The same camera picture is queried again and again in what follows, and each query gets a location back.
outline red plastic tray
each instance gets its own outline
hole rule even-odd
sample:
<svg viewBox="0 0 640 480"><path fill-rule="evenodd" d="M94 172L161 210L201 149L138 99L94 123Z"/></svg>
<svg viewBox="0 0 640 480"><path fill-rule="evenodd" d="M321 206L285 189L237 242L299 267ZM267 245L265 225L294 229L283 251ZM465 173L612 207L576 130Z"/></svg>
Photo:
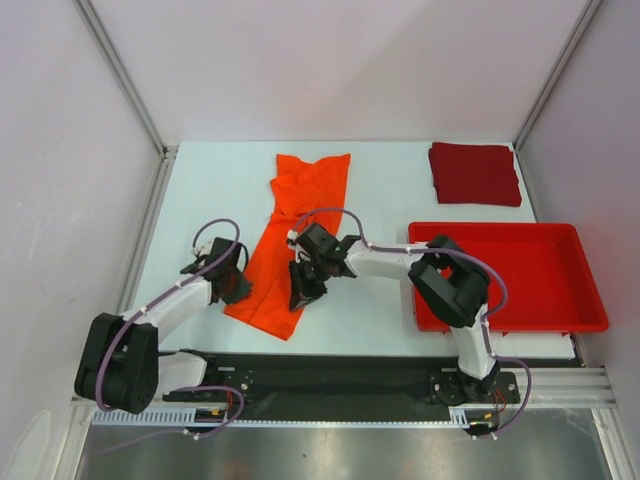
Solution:
<svg viewBox="0 0 640 480"><path fill-rule="evenodd" d="M409 225L410 242L448 235L467 253L492 266L507 284L509 302L490 318L498 332L602 332L609 326L578 233L549 223L420 223ZM500 302L497 282L489 308ZM414 291L422 331L446 331Z"/></svg>

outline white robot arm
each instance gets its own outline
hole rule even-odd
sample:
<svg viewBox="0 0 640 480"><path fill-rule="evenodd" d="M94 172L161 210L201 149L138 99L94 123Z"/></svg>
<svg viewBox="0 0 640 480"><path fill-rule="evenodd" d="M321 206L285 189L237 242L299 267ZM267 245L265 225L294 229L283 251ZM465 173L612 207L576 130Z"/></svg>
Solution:
<svg viewBox="0 0 640 480"><path fill-rule="evenodd" d="M296 251L289 265L291 310L322 297L327 291L324 282L331 277L380 276L410 281L435 316L451 327L459 351L458 378L466 397L482 399L493 392L499 366L483 331L487 327L487 273L456 255L415 251L434 248L461 252L451 239L438 237L428 246L378 246L374 251L359 236L348 235L338 241L313 223L299 234L292 232L287 241ZM159 354L158 345L198 310L219 300L236 303L250 294L251 284L237 267L243 248L240 243L216 238L195 252L196 261L180 272L183 277L169 294L154 301L153 308L96 317L76 376L76 393L98 401L101 407L140 413L158 395L200 385L207 367L205 360L184 351ZM225 257L229 250L231 254L215 268L193 276ZM114 338L134 316L137 319L129 322L126 335L109 354ZM105 361L107 368L101 375Z"/></svg>

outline cable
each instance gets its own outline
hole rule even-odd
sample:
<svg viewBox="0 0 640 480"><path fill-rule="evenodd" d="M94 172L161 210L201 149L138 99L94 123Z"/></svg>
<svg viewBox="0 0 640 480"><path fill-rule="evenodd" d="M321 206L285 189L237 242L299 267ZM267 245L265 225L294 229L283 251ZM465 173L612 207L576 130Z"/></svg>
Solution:
<svg viewBox="0 0 640 480"><path fill-rule="evenodd" d="M244 410L244 396L240 393L239 390L233 387L227 387L223 385L207 385L207 386L199 386L199 387L185 387L180 388L178 390L174 390L174 392L202 392L202 391L225 391L227 393L232 393L240 400L240 404L238 405L238 409L236 413L233 414L232 417L228 418L226 421L222 422L220 425L217 425L213 430L205 433L197 433L195 435L191 435L194 440L198 440L200 438L212 437L216 433L221 430L227 428L230 423L235 422L236 419L242 414L242 410ZM126 442L119 443L117 445L113 445L111 447L103 448L101 450L95 450L93 453L98 455L104 455L106 453L115 452L116 450L121 450L123 448L130 447L131 445L135 445L136 443L142 442L144 440L148 440L150 438L159 437L161 435L169 435L169 434L185 434L185 429L176 429L176 428L167 428L164 430L159 430L157 432L148 433L147 435L142 435L140 437L134 438L133 440L127 440Z"/></svg>
<svg viewBox="0 0 640 480"><path fill-rule="evenodd" d="M136 320L138 320L140 317L145 315L146 312L148 312L152 308L158 306L164 300L169 298L169 296L171 296L173 293L175 293L176 291L180 290L182 287L184 287L186 285L189 285L190 283L194 282L196 279L198 279L199 277L201 277L202 275L204 275L208 271L216 268L221 262L224 261L225 258L227 258L231 254L231 252L233 252L233 249L238 244L238 240L240 238L240 227L238 226L238 224L236 222L234 222L233 220L231 220L229 218L218 218L216 220L212 220L212 221L207 222L206 224L204 224L202 227L200 227L200 230L198 230L198 232L196 233L195 237L193 238L193 242L192 242L191 246L193 248L195 248L196 244L197 244L197 241L198 241L198 237L202 234L202 232L204 232L211 225L214 225L214 224L217 224L217 223L229 223L235 228L236 237L233 240L233 243L231 244L231 246L222 255L220 255L220 257L218 259L216 259L214 262L212 262L211 264L207 265L206 267L198 270L195 274L193 274L192 276L188 277L183 282L180 282L180 283L172 286L168 290L164 291L163 293L158 295L156 298L151 300L151 302L149 302L148 305L146 305L144 307L141 307L140 310L138 310L133 315L131 315L131 317L129 319L127 319L127 321L124 323L124 325L122 325L120 330L118 330L118 333L116 333L115 337L113 338L113 340L109 344L109 348L107 348L107 351L106 351L106 353L105 353L105 355L104 355L104 357L102 359L102 363L100 364L100 368L98 369L98 376L96 378L95 397L96 397L96 403L98 404L98 408L100 408L100 410L102 410L104 412L111 412L111 411L115 410L114 408L111 408L111 407L107 406L104 403L104 399L102 398L102 387L104 385L105 375L106 375L106 372L107 372L107 367L109 366L109 362L111 361L111 357L113 357L113 354L115 353L116 348L118 348L118 344L120 343L120 341L124 337L125 333L127 333L127 330L129 330L131 325L133 325L133 323Z"/></svg>
<svg viewBox="0 0 640 480"><path fill-rule="evenodd" d="M371 242L369 242L364 234L364 227L362 226L362 222L360 221L360 219L358 218L358 216L349 211L346 210L344 208L339 208L339 207L325 207L325 208L316 208L315 210L311 210L310 212L305 213L302 217L300 217L300 219L296 222L296 224L293 226L293 230L295 230L296 232L298 231L298 228L300 228L300 225L302 225L302 223L309 218L312 215L316 215L318 213L322 213L322 212L340 212L343 213L345 215L350 216L351 218L353 218L358 226L358 232L360 234L360 238L362 239L362 242L372 251L374 252L384 252L384 253L421 253L421 254L445 254L445 255L453 255L455 257L459 257L462 258L463 260L467 260L468 262L474 263L476 265L478 265L480 268L486 270L487 272L489 272L493 278L496 280L496 282L498 282L498 285L500 286L500 290L502 292L502 298L500 300L500 303L492 308L491 310L489 310L487 313L485 313L482 318L481 318L481 327L482 327L482 338L484 340L484 345L485 348L487 350L487 353L493 357L496 361L500 362L500 363L504 363L504 362L512 362L512 363L517 363L519 366L521 366L526 375L527 375L527 391L524 395L524 398L522 399L522 404L520 405L520 408L518 409L518 411L516 412L516 414L509 419L509 421L507 421L507 423L505 423L504 425L502 425L501 427L499 427L494 433L500 432L502 430L504 430L505 428L509 427L509 425L513 425L513 423L519 419L522 416L522 413L524 412L525 408L527 407L527 404L529 403L529 400L531 399L531 370L529 369L529 366L523 362L522 360L520 360L519 358L515 358L515 357L501 357L499 355L497 355L493 349L491 348L491 343L489 340L489 321L488 321L488 317L489 315L492 315L498 311L500 311L506 304L507 301L509 300L509 292L507 289L507 284L505 283L504 279L500 276L500 274L498 272L496 272L493 268L491 268L489 265L487 265L486 263L484 263L482 260L473 257L472 255L463 253L463 252L459 252L457 250L452 250L449 248L429 248L429 247L417 247L417 248L400 248L400 247L378 247L374 244L372 244Z"/></svg>
<svg viewBox="0 0 640 480"><path fill-rule="evenodd" d="M502 292L502 299L500 300L500 303L494 307L493 309L489 310L484 317L486 318L487 316L498 312L499 310L501 310L506 304L507 301L509 300L509 292L507 290L507 285L504 282L504 280L502 279L502 277L500 276L500 274L498 272L496 272L492 267L490 267L489 265L487 265L486 263L484 263L482 260L469 255L467 253L464 252L459 252L458 250L453 250L450 248L429 248L429 247L416 247L416 248L401 248L401 247L379 247L377 245L374 245L373 243L369 242L364 234L364 227L362 226L362 221L358 218L358 216L353 213L350 212L349 210L345 210L344 208L339 208L339 207L325 207L325 208L316 208L315 210L311 210L308 213L305 213L304 215L302 215L302 217L300 217L298 219L298 221L296 222L296 224L293 226L293 230L295 230L296 232L298 231L298 228L300 227L300 225L310 216L312 215L316 215L318 213L322 213L322 212L341 212L344 213L345 215L349 215L351 218L353 218L356 222L356 224L358 225L358 232L360 235L360 238L362 239L362 242L372 251L374 252L383 252L383 253L428 253L428 254L444 254L444 255L453 255L454 257L459 257L462 258L463 260L467 260L468 262L474 263L477 266L479 266L480 268L486 270L487 272L489 272L496 280L496 282L498 282L498 285L500 286L500 290Z"/></svg>
<svg viewBox="0 0 640 480"><path fill-rule="evenodd" d="M244 266L242 267L242 270L241 270L241 272L244 273L247 270L247 267L249 266L249 249L244 243L241 243L240 245L242 247L242 250L244 251Z"/></svg>
<svg viewBox="0 0 640 480"><path fill-rule="evenodd" d="M502 408L498 413L504 412L507 409L507 399L504 398L504 395L502 395L502 392L500 391L499 388L497 388L496 391L493 392L493 395L496 398L496 404L498 403L498 401L502 402Z"/></svg>

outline white tabletop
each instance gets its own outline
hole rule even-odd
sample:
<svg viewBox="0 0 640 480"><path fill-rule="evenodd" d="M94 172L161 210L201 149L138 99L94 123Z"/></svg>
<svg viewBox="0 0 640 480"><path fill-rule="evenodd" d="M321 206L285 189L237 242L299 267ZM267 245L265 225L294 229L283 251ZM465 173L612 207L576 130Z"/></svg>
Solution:
<svg viewBox="0 0 640 480"><path fill-rule="evenodd" d="M273 211L269 180L277 153L314 162L351 153L346 208L360 216L374 242L406 242L414 221L533 222L520 178L519 208L440 205L428 161L429 142L220 142L183 143L155 228L136 294L143 305L171 285L193 257L191 239L208 220L235 219L240 240L253 251ZM344 218L339 236L356 233ZM226 225L202 238L232 238ZM408 284L382 278L334 279L329 293L305 309L294 335L282 341L225 316L212 305L181 325L162 347L225 353L455 356L450 334L419 332ZM560 334L494 334L502 355L573 358L571 339Z"/></svg>

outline metal surface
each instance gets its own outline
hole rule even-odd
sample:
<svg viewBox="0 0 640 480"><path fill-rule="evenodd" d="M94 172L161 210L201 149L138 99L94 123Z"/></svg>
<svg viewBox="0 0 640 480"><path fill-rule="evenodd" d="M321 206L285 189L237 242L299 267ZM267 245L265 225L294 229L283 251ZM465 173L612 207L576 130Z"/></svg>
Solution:
<svg viewBox="0 0 640 480"><path fill-rule="evenodd" d="M553 68L551 69L551 73L547 78L538 99L533 104L533 108L527 115L527 119L524 124L520 128L518 135L513 141L516 152L520 151L520 148L524 144L529 132L533 128L533 125L538 120L538 117L542 113L549 97L553 93L558 81L562 77L563 72L565 71L569 61L573 57L573 54L576 52L578 47L580 46L585 33L589 29L589 27L593 24L593 20L596 17L596 14L600 11L601 7L604 5L605 0L589 0L584 7L578 21L576 22L571 34L569 35L569 39L567 43L562 48L560 56L556 60Z"/></svg>
<svg viewBox="0 0 640 480"><path fill-rule="evenodd" d="M152 431L92 427L92 449ZM166 435L84 452L76 480L611 478L589 410L528 412L497 441L456 430L230 428L194 442Z"/></svg>
<svg viewBox="0 0 640 480"><path fill-rule="evenodd" d="M165 147L162 143L162 139L160 138L160 133L158 132L153 119L149 115L147 107L140 96L140 92L131 80L131 76L127 72L120 55L118 55L113 41L109 37L109 34L100 20L98 12L91 3L91 0L73 1L78 7L78 11L86 23L89 32L96 41L96 45L104 56L109 70L113 73L114 78L122 89L122 92L133 109L134 114L142 124L147 137L149 137L149 141L153 144L159 155L164 155Z"/></svg>
<svg viewBox="0 0 640 480"><path fill-rule="evenodd" d="M149 192L142 221L138 227L136 243L129 259L129 267L125 275L120 296L118 297L118 311L123 312L131 307L133 297L136 293L142 266L149 251L153 229L160 214L162 199L169 184L171 169L175 161L177 149L169 149L163 161L158 164L158 170L153 181L153 186Z"/></svg>
<svg viewBox="0 0 640 480"><path fill-rule="evenodd" d="M522 369L503 368L516 375L521 395L527 386ZM604 368L532 368L533 387L528 410L558 408L616 408L616 399ZM509 405L508 409L517 408Z"/></svg>
<svg viewBox="0 0 640 480"><path fill-rule="evenodd" d="M639 477L638 465L627 450L630 445L624 432L620 410L594 409L598 434L611 476L615 480L632 480Z"/></svg>

